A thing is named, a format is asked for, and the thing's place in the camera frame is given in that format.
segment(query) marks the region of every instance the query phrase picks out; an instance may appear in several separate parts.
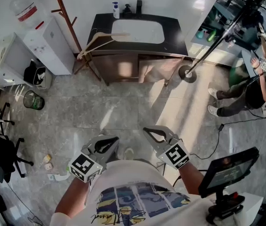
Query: small bottle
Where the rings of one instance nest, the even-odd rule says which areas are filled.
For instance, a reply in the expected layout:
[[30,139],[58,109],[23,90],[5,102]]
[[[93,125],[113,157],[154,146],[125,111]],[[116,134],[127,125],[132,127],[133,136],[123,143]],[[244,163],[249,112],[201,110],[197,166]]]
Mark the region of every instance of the small bottle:
[[115,18],[119,18],[119,7],[118,7],[118,2],[113,2],[114,8],[113,8],[113,16]]

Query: soap dispenser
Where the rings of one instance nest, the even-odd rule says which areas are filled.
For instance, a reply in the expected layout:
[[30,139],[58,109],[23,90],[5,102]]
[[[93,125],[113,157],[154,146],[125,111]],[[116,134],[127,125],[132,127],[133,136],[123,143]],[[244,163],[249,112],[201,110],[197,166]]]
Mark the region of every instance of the soap dispenser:
[[125,9],[123,10],[123,16],[124,18],[131,18],[132,17],[132,11],[130,9],[130,4],[125,4]]
[[113,7],[113,16],[115,18],[119,18],[119,7],[118,7],[118,2],[113,2],[114,7]]

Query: sink basin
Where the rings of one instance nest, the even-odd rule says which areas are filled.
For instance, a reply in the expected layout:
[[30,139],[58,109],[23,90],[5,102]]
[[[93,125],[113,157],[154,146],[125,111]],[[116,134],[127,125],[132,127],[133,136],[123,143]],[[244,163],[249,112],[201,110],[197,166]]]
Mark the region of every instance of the sink basin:
[[144,20],[120,19],[113,23],[111,33],[129,33],[129,36],[112,36],[118,42],[159,44],[164,41],[160,23]]

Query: wooden coat rack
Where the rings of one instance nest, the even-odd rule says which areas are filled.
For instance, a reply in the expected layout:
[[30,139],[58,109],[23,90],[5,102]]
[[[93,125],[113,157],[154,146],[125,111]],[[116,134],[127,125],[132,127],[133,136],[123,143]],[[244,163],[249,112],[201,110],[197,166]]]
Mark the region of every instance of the wooden coat rack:
[[[72,37],[73,37],[73,39],[74,39],[74,41],[75,41],[75,43],[76,43],[76,45],[77,45],[77,48],[78,48],[79,52],[81,52],[81,51],[82,51],[82,48],[81,48],[81,46],[80,46],[80,43],[78,42],[78,38],[77,38],[77,36],[76,36],[76,33],[75,33],[75,31],[73,30],[73,25],[74,25],[74,23],[76,22],[76,19],[77,19],[78,17],[75,17],[75,18],[73,19],[73,21],[71,22],[70,19],[69,19],[69,17],[68,17],[68,14],[67,14],[66,8],[65,8],[64,3],[63,3],[63,0],[57,0],[57,1],[58,1],[58,3],[59,3],[60,9],[55,9],[55,10],[52,10],[51,12],[52,12],[52,13],[57,13],[57,12],[58,12],[58,13],[59,13],[59,14],[65,19],[66,24],[67,24],[67,26],[68,26],[68,28],[69,28],[69,31],[70,31],[70,33],[71,33],[71,35],[72,35]],[[88,60],[85,58],[85,56],[82,57],[82,66],[81,66],[81,67],[83,67],[84,65],[88,66],[89,69],[92,71],[92,73],[96,76],[96,78],[97,78],[99,81],[101,81],[100,77],[99,77],[99,76],[94,72],[94,70],[89,66]]]

